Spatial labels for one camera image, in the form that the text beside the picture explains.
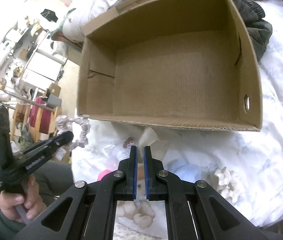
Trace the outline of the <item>person's left hand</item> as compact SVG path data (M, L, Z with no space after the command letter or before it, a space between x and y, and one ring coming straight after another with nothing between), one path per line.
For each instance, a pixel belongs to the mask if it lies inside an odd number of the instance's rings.
M26 185L28 189L26 195L6 191L0 193L0 210L9 220L24 222L16 210L17 206L24 206L28 210L25 215L28 220L35 219L47 208L39 195L39 185L34 175L29 176Z

